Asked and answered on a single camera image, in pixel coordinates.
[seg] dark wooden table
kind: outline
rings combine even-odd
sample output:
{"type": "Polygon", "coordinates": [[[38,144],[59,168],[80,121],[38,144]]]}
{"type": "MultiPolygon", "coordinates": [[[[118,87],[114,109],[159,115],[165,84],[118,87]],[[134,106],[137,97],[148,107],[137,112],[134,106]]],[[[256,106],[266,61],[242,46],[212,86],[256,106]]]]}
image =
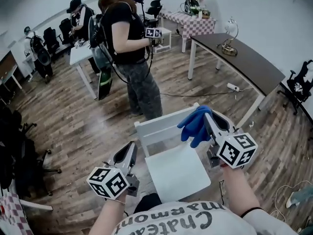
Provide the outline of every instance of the dark wooden table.
{"type": "Polygon", "coordinates": [[[233,40],[231,45],[238,50],[238,55],[233,57],[223,54],[222,46],[217,48],[217,45],[231,38],[226,33],[198,35],[191,38],[189,80],[193,77],[196,49],[197,46],[200,46],[218,59],[216,69],[219,70],[221,63],[225,63],[227,66],[233,68],[258,93],[259,96],[237,125],[237,128],[242,127],[264,98],[284,80],[285,76],[267,59],[237,39],[233,40]]]}

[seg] black cap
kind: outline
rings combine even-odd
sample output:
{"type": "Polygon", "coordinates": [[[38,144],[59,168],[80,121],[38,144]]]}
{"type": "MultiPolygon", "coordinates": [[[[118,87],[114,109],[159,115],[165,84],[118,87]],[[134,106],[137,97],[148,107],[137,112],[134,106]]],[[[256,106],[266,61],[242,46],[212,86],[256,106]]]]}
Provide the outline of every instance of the black cap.
{"type": "Polygon", "coordinates": [[[30,27],[29,26],[25,27],[25,29],[24,29],[24,33],[25,34],[28,33],[28,32],[30,32],[30,27]]]}
{"type": "Polygon", "coordinates": [[[69,9],[71,12],[73,12],[74,10],[76,10],[78,8],[78,6],[80,6],[82,4],[81,0],[72,0],[69,4],[69,9]]]}

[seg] checkered tablecloth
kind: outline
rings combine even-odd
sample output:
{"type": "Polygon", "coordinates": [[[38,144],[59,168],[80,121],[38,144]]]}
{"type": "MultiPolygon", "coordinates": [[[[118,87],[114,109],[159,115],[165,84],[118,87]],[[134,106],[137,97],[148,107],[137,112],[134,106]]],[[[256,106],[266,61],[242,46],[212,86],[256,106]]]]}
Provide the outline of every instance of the checkered tablecloth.
{"type": "Polygon", "coordinates": [[[163,18],[169,19],[184,26],[182,37],[184,39],[190,36],[213,34],[216,20],[214,18],[198,19],[180,12],[160,12],[163,18]]]}
{"type": "Polygon", "coordinates": [[[5,215],[1,215],[0,219],[17,226],[23,235],[33,235],[17,194],[5,193],[4,197],[0,199],[0,206],[4,206],[5,210],[5,215]]]}

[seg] shoe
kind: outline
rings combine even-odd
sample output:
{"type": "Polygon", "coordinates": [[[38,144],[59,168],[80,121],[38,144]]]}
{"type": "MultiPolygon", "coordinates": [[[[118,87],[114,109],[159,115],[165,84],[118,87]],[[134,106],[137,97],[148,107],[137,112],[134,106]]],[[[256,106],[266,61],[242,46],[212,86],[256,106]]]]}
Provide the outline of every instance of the shoe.
{"type": "Polygon", "coordinates": [[[139,112],[139,113],[131,113],[130,115],[130,118],[135,118],[135,117],[138,117],[138,116],[141,116],[143,115],[143,113],[139,112]]]}
{"type": "Polygon", "coordinates": [[[312,219],[312,217],[311,217],[311,216],[308,216],[307,222],[305,223],[305,228],[307,228],[307,227],[310,225],[311,219],[312,219]]]}
{"type": "Polygon", "coordinates": [[[287,209],[290,208],[290,206],[293,205],[293,203],[291,202],[291,197],[292,197],[293,194],[294,194],[294,192],[290,195],[289,199],[288,199],[287,202],[286,202],[286,208],[287,208],[287,209]]]}
{"type": "Polygon", "coordinates": [[[45,76],[45,82],[49,83],[51,81],[51,77],[49,77],[48,75],[45,76]]]}

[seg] blue glove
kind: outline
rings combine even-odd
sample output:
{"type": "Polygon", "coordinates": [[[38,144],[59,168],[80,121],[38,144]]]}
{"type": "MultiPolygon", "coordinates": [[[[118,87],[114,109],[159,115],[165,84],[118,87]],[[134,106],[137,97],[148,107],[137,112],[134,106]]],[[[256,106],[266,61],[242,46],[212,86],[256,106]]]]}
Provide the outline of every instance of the blue glove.
{"type": "Polygon", "coordinates": [[[204,125],[204,114],[212,111],[207,106],[198,107],[192,114],[186,117],[177,127],[183,128],[181,132],[181,141],[187,141],[189,137],[193,137],[190,146],[196,148],[202,141],[209,141],[211,137],[208,135],[204,125]]]}

